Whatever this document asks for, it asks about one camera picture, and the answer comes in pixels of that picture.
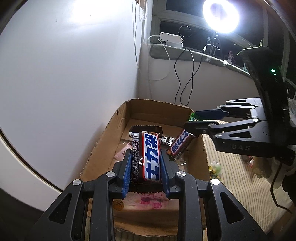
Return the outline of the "white gloved hand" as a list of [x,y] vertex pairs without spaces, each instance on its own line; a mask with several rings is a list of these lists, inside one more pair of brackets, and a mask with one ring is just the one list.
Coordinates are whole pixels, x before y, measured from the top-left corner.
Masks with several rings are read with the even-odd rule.
[[[290,122],[293,127],[295,127],[295,99],[288,98],[288,106],[290,111]],[[261,158],[261,157],[254,157],[253,164],[252,164],[252,172],[258,178],[266,178],[267,181],[272,184],[275,174],[278,170],[280,165],[280,161],[278,161],[275,157],[273,158]],[[291,166],[283,164],[280,172],[275,179],[273,187],[275,189],[280,188],[285,176],[291,176],[295,173],[295,159]]]

